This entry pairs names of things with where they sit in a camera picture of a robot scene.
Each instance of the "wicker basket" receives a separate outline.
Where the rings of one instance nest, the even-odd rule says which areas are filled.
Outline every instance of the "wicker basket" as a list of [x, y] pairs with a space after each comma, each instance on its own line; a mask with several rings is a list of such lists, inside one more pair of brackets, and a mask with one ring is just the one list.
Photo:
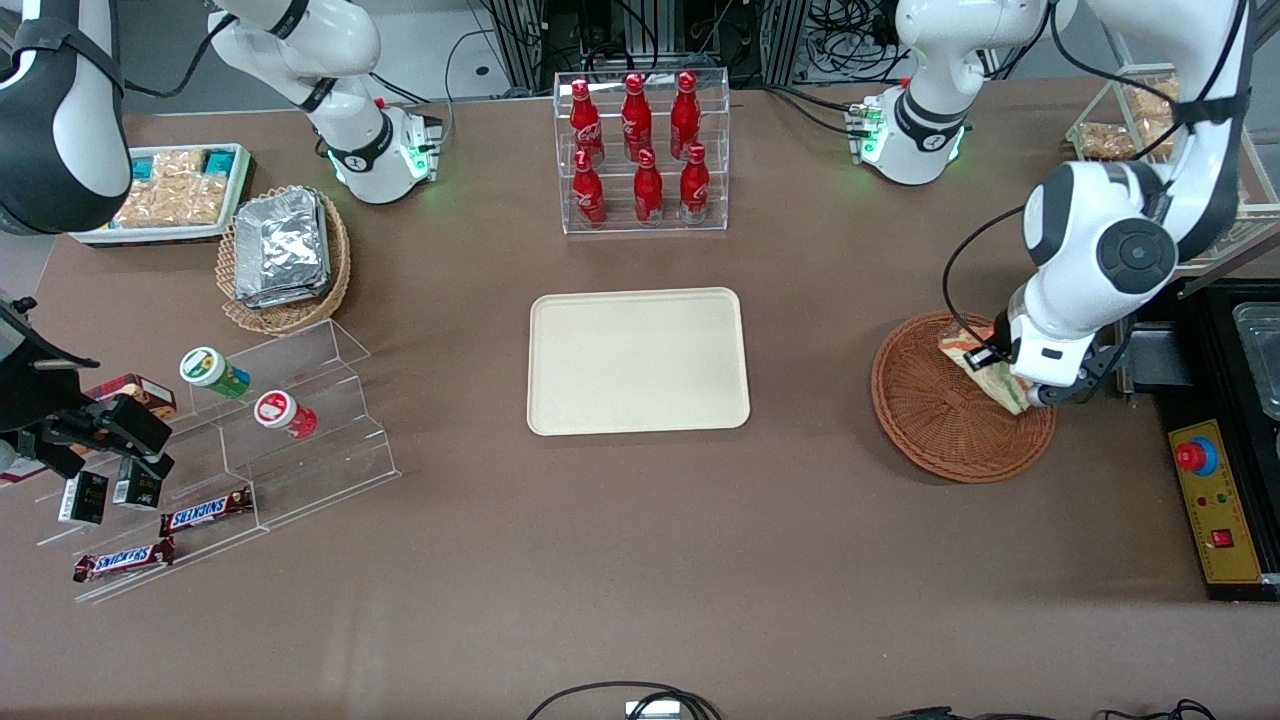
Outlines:
[[[989, 320], [965, 314], [970, 325]], [[938, 350], [948, 313], [902, 323], [872, 366], [872, 401], [890, 439], [913, 462], [961, 483], [1005, 480], [1030, 468], [1053, 438], [1056, 410], [1011, 415]]]
[[[261, 197], [274, 197], [289, 188], [278, 187], [270, 190]], [[326, 232], [329, 236], [329, 264], [333, 268], [333, 287], [329, 295], [316, 300], [303, 300], [276, 305], [264, 310], [251, 310], [236, 300], [236, 224], [233, 223], [223, 240], [218, 243], [218, 268], [214, 277], [218, 288], [230, 300], [223, 304], [223, 311], [236, 324], [253, 332], [270, 336], [284, 336], [293, 331], [314, 325], [329, 318], [342, 305], [342, 299], [347, 295], [347, 284], [351, 282], [351, 242], [347, 238], [347, 225], [342, 223], [338, 209], [324, 197], [324, 211], [326, 219]]]

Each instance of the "red switch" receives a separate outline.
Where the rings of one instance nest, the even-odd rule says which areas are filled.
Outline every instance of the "red switch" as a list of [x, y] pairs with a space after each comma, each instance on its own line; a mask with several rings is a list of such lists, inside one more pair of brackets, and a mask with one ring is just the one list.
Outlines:
[[1231, 539], [1231, 530], [1212, 530], [1208, 534], [1210, 542], [1213, 547], [1234, 547], [1235, 542]]
[[1208, 464], [1208, 452], [1204, 452], [1204, 447], [1198, 442], [1184, 442], [1178, 446], [1174, 459], [1178, 460], [1179, 468], [1194, 473]]

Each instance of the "yellow control panel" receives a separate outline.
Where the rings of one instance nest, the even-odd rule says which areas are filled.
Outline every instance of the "yellow control panel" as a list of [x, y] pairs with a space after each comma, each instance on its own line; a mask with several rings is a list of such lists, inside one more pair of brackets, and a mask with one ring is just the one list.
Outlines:
[[1257, 584], [1262, 580], [1253, 538], [1240, 511], [1235, 478], [1222, 448], [1217, 420], [1169, 433], [1178, 480], [1192, 520], [1196, 548], [1210, 584]]

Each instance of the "acrylic bottle rack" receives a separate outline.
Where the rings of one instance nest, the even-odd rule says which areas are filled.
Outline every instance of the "acrylic bottle rack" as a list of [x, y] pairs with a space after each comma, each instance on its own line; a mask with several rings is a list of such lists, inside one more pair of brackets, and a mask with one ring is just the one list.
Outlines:
[[[676, 74], [680, 70], [645, 72], [645, 97], [653, 110], [653, 149], [662, 174], [662, 224], [644, 227], [636, 220], [632, 182], [636, 165], [630, 160], [622, 140], [622, 102], [627, 91], [623, 81], [630, 70], [590, 73], [557, 73], [552, 104], [556, 113], [556, 164], [561, 184], [561, 223], [570, 236], [618, 232], [687, 232], [723, 231], [728, 227], [728, 72], [724, 68], [692, 69], [698, 76], [698, 104], [701, 110], [698, 140], [707, 146], [707, 169], [710, 173], [707, 219], [696, 225], [680, 219], [680, 173], [685, 161], [671, 156], [671, 105], [676, 99]], [[577, 211], [573, 199], [573, 127], [570, 111], [573, 99], [570, 83], [586, 78], [591, 101], [600, 113], [604, 135], [604, 164], [595, 169], [604, 186], [608, 220], [593, 229]]]
[[[78, 528], [58, 523], [60, 491], [37, 500], [36, 512], [47, 518], [42, 520], [47, 529], [41, 528], [40, 536], [45, 539], [37, 544], [63, 556], [64, 564], [51, 568], [65, 573], [69, 589], [79, 591], [76, 601], [115, 597], [398, 478], [387, 430], [369, 415], [360, 377], [351, 368], [367, 356], [369, 351], [333, 320], [229, 355], [233, 365], [250, 374], [250, 389], [227, 401], [191, 387], [192, 413], [170, 423], [174, 432], [165, 450], [174, 469], [164, 480], [157, 510], [111, 505], [109, 492], [102, 524]], [[315, 433], [296, 441], [260, 425], [252, 406], [269, 389], [287, 391], [312, 409], [319, 419]], [[114, 488], [118, 465], [118, 457], [97, 454], [84, 469], [106, 475]], [[253, 492], [253, 510], [174, 534], [172, 566], [152, 565], [83, 585], [72, 583], [72, 569], [82, 555], [154, 543], [161, 512], [246, 486]]]

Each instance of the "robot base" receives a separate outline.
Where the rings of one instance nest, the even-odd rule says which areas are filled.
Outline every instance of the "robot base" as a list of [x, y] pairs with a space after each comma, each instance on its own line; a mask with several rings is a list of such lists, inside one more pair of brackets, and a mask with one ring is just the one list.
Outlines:
[[385, 108], [383, 113], [392, 120], [394, 140], [372, 168], [356, 173], [343, 168], [329, 154], [338, 179], [352, 195], [370, 205], [394, 202], [419, 184], [434, 182], [440, 167], [440, 120], [413, 115], [399, 108]]
[[850, 132], [849, 150], [854, 155], [854, 163], [870, 165], [896, 183], [925, 184], [937, 179], [947, 164], [960, 155], [964, 128], [937, 150], [920, 150], [915, 140], [899, 126], [893, 113], [902, 92], [901, 87], [893, 87], [883, 95], [868, 96], [863, 105], [845, 111], [845, 127]]

